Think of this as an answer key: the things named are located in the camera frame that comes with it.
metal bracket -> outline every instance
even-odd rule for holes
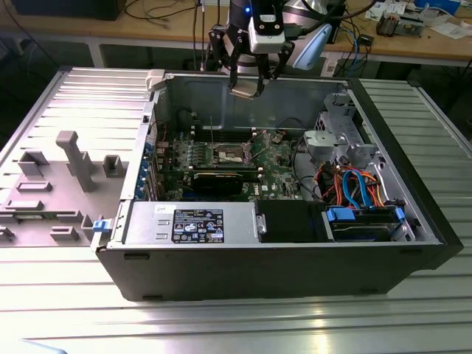
[[[150,70],[146,77],[146,88],[148,91],[155,91],[159,89],[159,84],[165,81],[165,70],[153,69]]]
[[[259,235],[264,235],[267,232],[266,216],[264,214],[256,216],[256,228]]]
[[[279,53],[279,63],[271,71],[271,79],[276,80],[280,73],[282,72],[285,65],[287,65],[288,59],[294,52],[295,44],[294,42],[285,42],[280,53]]]

wire bundle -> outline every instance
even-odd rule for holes
[[[324,165],[319,168],[314,179],[316,183],[319,183],[319,177],[324,168]],[[352,194],[349,191],[349,181],[356,181],[358,183]],[[333,190],[336,191],[336,197],[327,201],[327,197]],[[385,206],[381,197],[380,181],[370,173],[351,166],[340,166],[333,170],[333,186],[324,192],[322,200],[333,205],[360,209],[361,205],[354,198],[357,191],[360,192],[362,204],[365,207]]]

black box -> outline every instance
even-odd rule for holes
[[[114,21],[126,0],[12,0],[20,15],[95,18]]]

white label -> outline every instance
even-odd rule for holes
[[[41,215],[15,215],[17,219],[42,219]]]
[[[154,214],[172,214],[176,210],[174,204],[160,204],[154,207]]]

side panel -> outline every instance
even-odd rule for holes
[[[350,84],[355,99],[358,101],[356,104],[357,108],[361,112],[372,135],[377,138],[375,142],[381,150],[383,148],[387,151],[387,161],[389,160],[388,162],[392,168],[397,170],[398,175],[403,180],[434,235],[447,245],[436,260],[422,267],[422,269],[435,269],[459,253],[463,249],[463,245],[374,102],[369,98],[369,94],[362,83],[359,80],[351,80]]]
[[[444,246],[101,250],[132,301],[385,294]]]

